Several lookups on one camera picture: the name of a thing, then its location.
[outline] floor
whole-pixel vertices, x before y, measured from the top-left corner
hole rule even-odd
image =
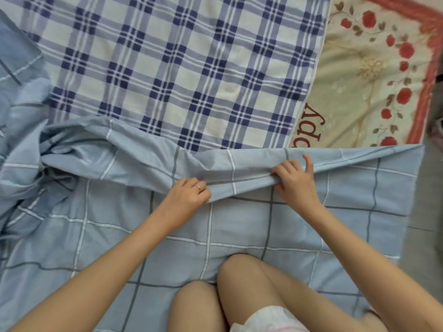
[[[440,109],[443,110],[443,83],[435,86],[430,118]],[[435,249],[438,229],[443,224],[443,153],[428,139],[424,144],[416,199],[399,266],[443,303],[443,258]]]

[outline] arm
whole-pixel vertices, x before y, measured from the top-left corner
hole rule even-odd
[[[178,181],[139,227],[32,309],[9,332],[94,329],[147,255],[210,197],[205,182],[196,178]]]
[[[314,166],[296,160],[272,169],[280,196],[323,238],[391,331],[443,331],[443,306],[412,278],[332,215],[318,200]]]

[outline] red rose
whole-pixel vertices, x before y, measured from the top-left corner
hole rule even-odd
[[[377,20],[375,19],[375,13],[370,10],[365,11],[363,13],[362,22],[365,27],[373,28],[375,26],[375,23],[377,23]]]
[[[381,110],[381,117],[384,119],[390,119],[392,117],[391,110],[384,108]]]
[[[389,35],[389,36],[386,38],[386,44],[387,44],[388,46],[393,46],[394,43],[395,43],[395,38],[394,38],[394,36]]]
[[[407,61],[401,61],[401,62],[400,62],[399,70],[400,70],[401,72],[404,72],[404,71],[407,70],[408,67],[409,67],[409,63],[408,63]]]
[[[397,102],[399,104],[405,105],[411,99],[413,92],[409,87],[403,87],[397,94]]]
[[[403,42],[400,46],[400,49],[398,50],[400,56],[407,59],[411,58],[414,52],[415,52],[414,47],[409,42]]]
[[[341,20],[340,25],[342,27],[345,27],[346,29],[349,29],[352,26],[352,22],[347,18],[344,18],[343,20]]]
[[[386,136],[381,140],[380,145],[397,145],[397,140],[392,136]]]

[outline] shorts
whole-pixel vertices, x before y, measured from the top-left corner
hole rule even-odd
[[[230,332],[309,332],[294,315],[281,306],[267,306],[253,313],[244,325],[234,323]]]

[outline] blue plaid fabric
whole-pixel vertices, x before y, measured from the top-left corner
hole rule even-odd
[[[0,0],[42,50],[52,121],[105,115],[191,151],[289,141],[329,0]]]

